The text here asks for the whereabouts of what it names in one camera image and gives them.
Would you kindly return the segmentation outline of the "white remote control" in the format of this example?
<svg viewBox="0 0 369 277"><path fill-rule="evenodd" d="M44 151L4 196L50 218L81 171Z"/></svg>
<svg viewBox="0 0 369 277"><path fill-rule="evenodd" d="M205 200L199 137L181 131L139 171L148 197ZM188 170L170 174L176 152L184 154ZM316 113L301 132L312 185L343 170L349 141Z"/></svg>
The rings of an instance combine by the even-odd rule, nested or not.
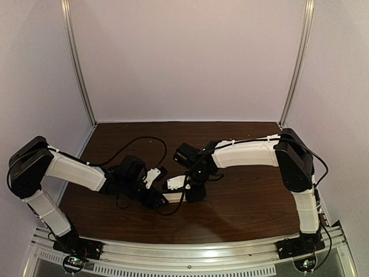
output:
<svg viewBox="0 0 369 277"><path fill-rule="evenodd" d="M179 203L183 197L183 202L186 202L186 195L182 192L175 193L163 193L160 200L167 201L168 203Z"/></svg>

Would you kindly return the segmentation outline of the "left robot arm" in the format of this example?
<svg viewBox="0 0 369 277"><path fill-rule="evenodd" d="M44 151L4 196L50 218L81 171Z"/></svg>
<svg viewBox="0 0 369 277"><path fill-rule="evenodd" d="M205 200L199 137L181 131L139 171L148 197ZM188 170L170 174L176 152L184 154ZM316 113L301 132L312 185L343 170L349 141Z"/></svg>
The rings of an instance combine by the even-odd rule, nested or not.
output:
<svg viewBox="0 0 369 277"><path fill-rule="evenodd" d="M90 164L50 146L43 136L36 136L10 158L6 180L9 190L25 202L56 237L62 238L77 233L43 190L44 177L61 179L104 195L124 194L156 209L167 200L153 183L166 173L164 167L148 170L134 155L125 156L120 164L111 167Z"/></svg>

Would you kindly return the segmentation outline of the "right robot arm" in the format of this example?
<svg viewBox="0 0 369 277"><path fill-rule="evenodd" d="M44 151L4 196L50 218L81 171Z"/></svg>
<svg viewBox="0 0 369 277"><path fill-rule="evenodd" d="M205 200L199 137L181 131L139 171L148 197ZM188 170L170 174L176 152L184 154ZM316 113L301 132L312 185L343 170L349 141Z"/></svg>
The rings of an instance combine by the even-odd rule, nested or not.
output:
<svg viewBox="0 0 369 277"><path fill-rule="evenodd" d="M321 239L318 181L315 180L313 153L296 132L285 128L279 134L249 140L217 140L202 149L182 143L173 155L186 168L183 175L167 181L170 191L184 190L188 202L201 201L205 184L219 169L236 166L272 166L280 170L299 216L300 237L304 241Z"/></svg>

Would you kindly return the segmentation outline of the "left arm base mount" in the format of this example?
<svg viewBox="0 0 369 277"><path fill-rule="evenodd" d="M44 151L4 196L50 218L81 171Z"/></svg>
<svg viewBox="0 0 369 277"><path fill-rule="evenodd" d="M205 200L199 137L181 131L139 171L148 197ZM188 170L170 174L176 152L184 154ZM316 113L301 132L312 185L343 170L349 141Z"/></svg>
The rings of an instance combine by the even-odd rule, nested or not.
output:
<svg viewBox="0 0 369 277"><path fill-rule="evenodd" d="M63 258L62 268L68 273L75 275L81 272L92 260L99 260L103 243L94 239L81 238L76 231L68 232L59 237L54 233L53 249L67 254Z"/></svg>

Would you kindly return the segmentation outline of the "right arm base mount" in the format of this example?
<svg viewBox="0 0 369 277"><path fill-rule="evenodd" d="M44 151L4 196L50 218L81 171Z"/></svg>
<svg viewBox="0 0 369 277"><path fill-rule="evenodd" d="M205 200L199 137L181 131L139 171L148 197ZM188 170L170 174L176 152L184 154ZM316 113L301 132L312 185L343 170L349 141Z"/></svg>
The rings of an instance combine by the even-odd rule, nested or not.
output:
<svg viewBox="0 0 369 277"><path fill-rule="evenodd" d="M314 234L299 233L296 238L286 238L275 243L280 260L298 258L293 261L295 268L302 273L312 273L317 266L318 250L325 248L321 229Z"/></svg>

